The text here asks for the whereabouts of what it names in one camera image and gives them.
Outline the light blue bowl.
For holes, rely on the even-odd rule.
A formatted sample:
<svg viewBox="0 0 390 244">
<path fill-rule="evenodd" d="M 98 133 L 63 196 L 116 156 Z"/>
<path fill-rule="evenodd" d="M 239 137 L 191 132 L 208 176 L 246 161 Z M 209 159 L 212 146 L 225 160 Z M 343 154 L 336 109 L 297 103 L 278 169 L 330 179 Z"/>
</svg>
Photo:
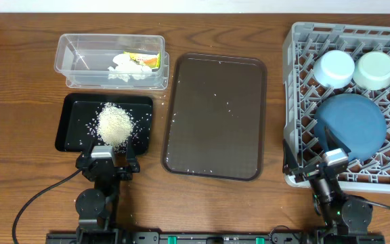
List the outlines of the light blue bowl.
<svg viewBox="0 0 390 244">
<path fill-rule="evenodd" d="M 332 50 L 321 56 L 313 66 L 315 80 L 324 87 L 340 89 L 351 82 L 355 62 L 341 50 Z"/>
</svg>

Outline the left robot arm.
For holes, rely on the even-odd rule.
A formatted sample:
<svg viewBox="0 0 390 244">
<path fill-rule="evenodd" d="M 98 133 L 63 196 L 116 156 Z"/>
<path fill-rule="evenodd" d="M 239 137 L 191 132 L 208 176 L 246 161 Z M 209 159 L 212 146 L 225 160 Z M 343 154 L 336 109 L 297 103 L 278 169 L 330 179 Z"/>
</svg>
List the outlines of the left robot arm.
<svg viewBox="0 0 390 244">
<path fill-rule="evenodd" d="M 92 142 L 76 160 L 76 168 L 94 183 L 94 187 L 84 190 L 75 201 L 79 215 L 75 243 L 119 244 L 131 241 L 131 234 L 116 226 L 120 183 L 132 180 L 133 174 L 140 172 L 130 140 L 125 153 L 127 165 L 116 166 L 115 159 L 112 146 L 98 146 Z"/>
</svg>

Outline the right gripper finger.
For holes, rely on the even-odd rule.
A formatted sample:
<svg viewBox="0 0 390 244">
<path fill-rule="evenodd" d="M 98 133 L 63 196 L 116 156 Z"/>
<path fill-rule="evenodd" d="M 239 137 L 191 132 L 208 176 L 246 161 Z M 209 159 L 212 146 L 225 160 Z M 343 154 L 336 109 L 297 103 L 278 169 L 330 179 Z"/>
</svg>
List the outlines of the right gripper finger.
<svg viewBox="0 0 390 244">
<path fill-rule="evenodd" d="M 285 139 L 283 139 L 282 145 L 284 153 L 282 172 L 288 176 L 294 175 L 299 170 L 299 165 L 290 146 L 288 145 L 288 142 Z"/>
<path fill-rule="evenodd" d="M 325 152 L 336 149 L 342 149 L 347 155 L 351 152 L 351 149 L 337 138 L 327 126 L 324 126 L 324 135 L 326 139 L 326 146 L 324 147 Z"/>
</svg>

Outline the pile of white rice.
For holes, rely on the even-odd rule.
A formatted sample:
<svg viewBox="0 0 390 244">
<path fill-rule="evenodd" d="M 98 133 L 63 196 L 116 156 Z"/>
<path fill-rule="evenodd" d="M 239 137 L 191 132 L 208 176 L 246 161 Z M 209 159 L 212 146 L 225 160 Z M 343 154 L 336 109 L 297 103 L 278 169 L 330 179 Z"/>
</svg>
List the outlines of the pile of white rice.
<svg viewBox="0 0 390 244">
<path fill-rule="evenodd" d="M 98 139 L 98 145 L 111 146 L 116 153 L 127 152 L 130 142 L 145 146 L 143 139 L 149 139 L 151 113 L 140 118 L 134 108 L 123 108 L 116 103 L 101 103 L 93 111 L 94 117 L 86 122 L 87 135 Z"/>
</svg>

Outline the yellow green snack wrapper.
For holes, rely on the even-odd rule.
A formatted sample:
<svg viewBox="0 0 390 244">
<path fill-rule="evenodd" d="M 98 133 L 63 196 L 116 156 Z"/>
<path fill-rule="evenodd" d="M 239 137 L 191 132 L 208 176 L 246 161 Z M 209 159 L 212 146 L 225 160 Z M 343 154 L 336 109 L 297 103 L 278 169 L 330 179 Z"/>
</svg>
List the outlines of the yellow green snack wrapper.
<svg viewBox="0 0 390 244">
<path fill-rule="evenodd" d="M 160 60 L 161 54 L 141 54 L 134 52 L 124 52 L 124 54 L 128 54 L 130 59 L 137 64 L 142 66 L 148 66 L 151 69 L 160 68 Z"/>
</svg>

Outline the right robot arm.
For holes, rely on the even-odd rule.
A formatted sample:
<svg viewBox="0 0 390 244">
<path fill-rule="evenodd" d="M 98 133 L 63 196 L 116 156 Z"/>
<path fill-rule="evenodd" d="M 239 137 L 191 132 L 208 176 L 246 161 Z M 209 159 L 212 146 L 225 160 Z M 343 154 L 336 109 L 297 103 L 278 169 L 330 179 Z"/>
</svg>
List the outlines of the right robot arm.
<svg viewBox="0 0 390 244">
<path fill-rule="evenodd" d="M 323 217 L 325 227 L 313 233 L 302 234 L 300 243 L 359 243 L 368 234 L 372 207 L 361 197 L 343 192 L 337 176 L 349 164 L 351 150 L 332 130 L 324 127 L 328 150 L 321 161 L 299 167 L 287 141 L 283 141 L 284 162 L 282 172 L 299 180 L 307 180 L 313 191 L 316 213 Z"/>
</svg>

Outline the white tissue piece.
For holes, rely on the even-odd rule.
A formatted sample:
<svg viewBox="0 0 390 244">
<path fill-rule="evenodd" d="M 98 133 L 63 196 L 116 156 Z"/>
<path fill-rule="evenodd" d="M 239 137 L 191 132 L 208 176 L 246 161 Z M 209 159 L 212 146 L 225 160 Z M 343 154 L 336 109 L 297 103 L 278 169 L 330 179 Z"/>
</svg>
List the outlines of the white tissue piece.
<svg viewBox="0 0 390 244">
<path fill-rule="evenodd" d="M 124 73 L 149 73 L 152 71 L 150 67 L 133 61 L 129 54 L 119 54 L 112 61 L 116 64 L 116 67 L 113 68 L 114 71 Z"/>
</svg>

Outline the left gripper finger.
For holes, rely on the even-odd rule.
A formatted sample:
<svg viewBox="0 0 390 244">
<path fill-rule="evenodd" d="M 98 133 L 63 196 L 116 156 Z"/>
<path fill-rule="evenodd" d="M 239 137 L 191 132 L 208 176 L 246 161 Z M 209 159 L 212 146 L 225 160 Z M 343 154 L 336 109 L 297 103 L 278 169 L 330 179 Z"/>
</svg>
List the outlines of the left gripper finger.
<svg viewBox="0 0 390 244">
<path fill-rule="evenodd" d="M 80 160 L 89 159 L 91 157 L 91 152 L 95 146 L 95 140 L 90 141 L 88 146 L 82 151 L 81 155 L 79 156 Z"/>
<path fill-rule="evenodd" d="M 135 151 L 133 149 L 132 140 L 127 140 L 127 146 L 126 146 L 126 162 L 129 165 L 129 168 L 132 173 L 139 173 L 140 172 L 140 166 L 139 162 L 137 160 L 137 156 L 135 154 Z"/>
</svg>

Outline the white paper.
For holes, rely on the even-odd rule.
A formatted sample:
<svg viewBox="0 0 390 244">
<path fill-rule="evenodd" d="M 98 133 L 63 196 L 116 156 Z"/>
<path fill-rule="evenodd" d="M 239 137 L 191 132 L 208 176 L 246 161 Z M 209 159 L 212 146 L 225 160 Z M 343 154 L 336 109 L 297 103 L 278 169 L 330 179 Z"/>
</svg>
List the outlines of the white paper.
<svg viewBox="0 0 390 244">
<path fill-rule="evenodd" d="M 140 66 L 112 66 L 108 67 L 108 79 L 121 79 L 124 82 L 128 82 L 130 79 L 140 80 L 143 78 L 143 75 L 140 75 L 139 72 L 142 71 Z"/>
</svg>

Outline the mint green bowl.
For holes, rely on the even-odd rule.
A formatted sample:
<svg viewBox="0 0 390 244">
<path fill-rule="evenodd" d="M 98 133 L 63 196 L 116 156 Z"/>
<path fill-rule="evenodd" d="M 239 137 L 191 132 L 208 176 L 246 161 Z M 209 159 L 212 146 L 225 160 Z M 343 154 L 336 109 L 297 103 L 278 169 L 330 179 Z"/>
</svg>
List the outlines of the mint green bowl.
<svg viewBox="0 0 390 244">
<path fill-rule="evenodd" d="M 364 54 L 355 63 L 353 80 L 363 89 L 385 89 L 390 84 L 390 56 L 384 52 Z"/>
</svg>

